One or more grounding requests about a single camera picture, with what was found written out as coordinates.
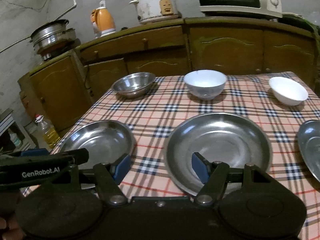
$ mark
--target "gray wall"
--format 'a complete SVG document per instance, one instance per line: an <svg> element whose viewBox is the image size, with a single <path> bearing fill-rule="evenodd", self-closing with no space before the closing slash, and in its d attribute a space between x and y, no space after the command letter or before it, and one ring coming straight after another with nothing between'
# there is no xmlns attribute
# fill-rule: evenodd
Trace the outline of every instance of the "gray wall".
<svg viewBox="0 0 320 240"><path fill-rule="evenodd" d="M41 8L46 0L8 0L25 7ZM75 28L82 43L94 39L90 13L99 6L100 0L76 0L77 8L63 18L70 21L69 28ZM137 26L138 20L131 0L106 0L108 10L113 15L117 30L122 27ZM39 12L10 5L0 1L0 50L11 43L30 35L37 27L52 21L73 5L73 0L49 0ZM179 11L184 17L200 17L199 0L177 0ZM320 25L320 0L282 0L284 12L294 12L317 21ZM41 62L27 41L15 45L0 54L0 111L12 107L26 124L30 119L24 113L19 99L17 80Z"/></svg>

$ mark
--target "screw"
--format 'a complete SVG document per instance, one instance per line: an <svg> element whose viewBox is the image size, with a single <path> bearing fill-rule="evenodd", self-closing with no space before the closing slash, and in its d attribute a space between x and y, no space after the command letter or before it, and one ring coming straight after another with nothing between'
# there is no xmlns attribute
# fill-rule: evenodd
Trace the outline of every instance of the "screw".
<svg viewBox="0 0 320 240"><path fill-rule="evenodd" d="M212 203L213 199L209 195L200 195L197 197L197 202L200 205L208 206Z"/></svg>
<svg viewBox="0 0 320 240"><path fill-rule="evenodd" d="M158 203L157 203L158 207L163 207L164 205L165 205L165 202L162 200L158 201Z"/></svg>
<svg viewBox="0 0 320 240"><path fill-rule="evenodd" d="M121 205L121 204L124 204L127 199L122 196L122 195L113 195L109 201L113 204L113 205Z"/></svg>

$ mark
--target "rice cooker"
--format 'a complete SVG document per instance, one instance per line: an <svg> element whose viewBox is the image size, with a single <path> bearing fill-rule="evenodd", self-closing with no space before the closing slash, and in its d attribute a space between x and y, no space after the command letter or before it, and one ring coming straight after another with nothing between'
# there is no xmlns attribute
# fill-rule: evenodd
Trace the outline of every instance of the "rice cooker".
<svg viewBox="0 0 320 240"><path fill-rule="evenodd" d="M140 24L178 18L176 0L132 0Z"/></svg>

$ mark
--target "yellow cooking oil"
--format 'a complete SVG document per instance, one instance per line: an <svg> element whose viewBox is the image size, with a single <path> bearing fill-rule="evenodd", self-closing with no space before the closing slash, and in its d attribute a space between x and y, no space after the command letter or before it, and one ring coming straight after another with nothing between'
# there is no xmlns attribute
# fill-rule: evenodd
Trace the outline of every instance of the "yellow cooking oil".
<svg viewBox="0 0 320 240"><path fill-rule="evenodd" d="M44 141L49 145L51 149L53 149L58 142L60 141L60 136L57 134L54 127L49 128L44 134L43 134Z"/></svg>

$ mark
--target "plaid tablecloth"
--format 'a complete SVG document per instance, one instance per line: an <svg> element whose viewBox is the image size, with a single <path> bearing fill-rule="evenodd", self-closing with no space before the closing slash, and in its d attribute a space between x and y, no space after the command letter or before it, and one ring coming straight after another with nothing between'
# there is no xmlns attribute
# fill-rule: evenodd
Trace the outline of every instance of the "plaid tablecloth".
<svg viewBox="0 0 320 240"><path fill-rule="evenodd" d="M268 84L273 76L299 82L307 89L309 98L300 106L282 105L275 99ZM137 144L132 153L132 167L120 185L121 190L129 198L181 196L184 193L171 181L164 166L164 141L186 119L210 112L242 115L264 130L273 148L269 174L299 196L308 209L300 237L320 238L320 183L303 162L296 137L304 121L320 117L320 99L292 72L228 76L224 91L212 101L201 101L190 96L184 87L183 76L158 77L147 95L133 100L118 98L109 90L66 136L98 120L111 119L125 123ZM58 152L66 136L53 153Z"/></svg>

